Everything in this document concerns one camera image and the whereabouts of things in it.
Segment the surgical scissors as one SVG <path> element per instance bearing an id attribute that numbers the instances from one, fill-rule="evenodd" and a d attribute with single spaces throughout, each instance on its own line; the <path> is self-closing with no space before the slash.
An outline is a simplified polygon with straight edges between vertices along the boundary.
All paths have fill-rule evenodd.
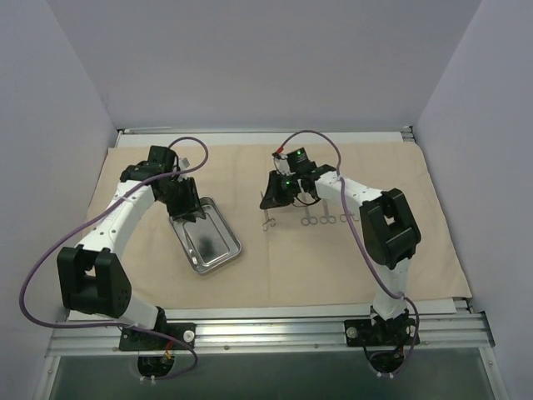
<path id="1" fill-rule="evenodd" d="M 320 217 L 321 224 L 334 224 L 336 223 L 336 217 L 330 213 L 328 203 L 326 200 L 321 201 L 323 214 Z"/>
<path id="2" fill-rule="evenodd" d="M 309 211 L 309 206 L 305 205 L 303 207 L 304 217 L 301 219 L 301 224 L 303 226 L 314 226 L 318 224 L 318 219 L 311 215 Z"/>

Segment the surgical forceps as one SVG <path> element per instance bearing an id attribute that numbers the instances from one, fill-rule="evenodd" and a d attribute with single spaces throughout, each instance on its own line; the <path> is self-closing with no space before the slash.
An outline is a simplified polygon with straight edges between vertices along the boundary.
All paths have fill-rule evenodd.
<path id="1" fill-rule="evenodd" d="M 339 219 L 340 219 L 340 221 L 342 223 L 343 222 L 346 223 L 348 221 L 348 219 L 351 219 L 354 222 L 359 222 L 360 221 L 360 216 L 358 214 L 353 213 L 353 212 L 349 212 L 349 213 L 342 213 L 339 216 Z"/>

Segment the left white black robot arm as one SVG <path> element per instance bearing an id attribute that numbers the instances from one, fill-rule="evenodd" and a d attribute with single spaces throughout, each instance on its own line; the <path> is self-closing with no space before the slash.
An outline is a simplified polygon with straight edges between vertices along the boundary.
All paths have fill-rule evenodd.
<path id="1" fill-rule="evenodd" d="M 152 146 L 148 157 L 122 171 L 103 216 L 75 247 L 63 247 L 57 270 L 66 309 L 138 327 L 149 349 L 168 338 L 163 310 L 133 294 L 122 255 L 136 226 L 154 203 L 166 206 L 174 221 L 205 218 L 193 167 L 169 147 Z"/>

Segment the beige cloth wrap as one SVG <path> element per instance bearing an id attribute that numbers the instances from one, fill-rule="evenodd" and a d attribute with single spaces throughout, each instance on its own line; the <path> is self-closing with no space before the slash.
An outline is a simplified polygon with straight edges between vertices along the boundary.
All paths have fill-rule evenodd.
<path id="1" fill-rule="evenodd" d="M 306 147 L 318 164 L 372 188 L 406 195 L 421 242 L 408 270 L 413 300 L 468 298 L 466 275 L 422 151 L 411 142 L 316 144 Z M 343 222 L 304 226 L 298 207 L 271 212 L 263 228 L 260 195 L 272 168 L 271 145 L 178 146 L 196 167 L 198 192 L 214 199 L 242 244 L 241 254 L 213 272 L 197 274 L 156 203 L 143 215 L 122 254 L 133 292 L 165 309 L 263 308 L 369 303 L 377 285 L 349 227 Z"/>

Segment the steel instrument tray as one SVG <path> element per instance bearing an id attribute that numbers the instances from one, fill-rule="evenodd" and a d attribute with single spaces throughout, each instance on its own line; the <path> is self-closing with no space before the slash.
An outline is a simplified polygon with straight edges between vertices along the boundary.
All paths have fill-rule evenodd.
<path id="1" fill-rule="evenodd" d="M 211 197 L 201 197 L 206 215 L 195 222 L 169 223 L 182 245 L 192 270 L 205 275 L 238 258 L 242 244 Z"/>

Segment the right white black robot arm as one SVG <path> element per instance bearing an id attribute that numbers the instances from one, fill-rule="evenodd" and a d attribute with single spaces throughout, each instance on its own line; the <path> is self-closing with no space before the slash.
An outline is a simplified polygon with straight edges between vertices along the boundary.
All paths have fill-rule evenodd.
<path id="1" fill-rule="evenodd" d="M 338 167 L 311 161 L 301 147 L 272 154 L 274 169 L 269 172 L 261 210 L 293 204 L 301 193 L 316 202 L 342 206 L 356 244 L 378 284 L 371 306 L 370 334 L 387 344 L 400 333 L 396 320 L 407 310 L 407 270 L 421 232 L 405 194 L 368 187 L 345 177 Z"/>

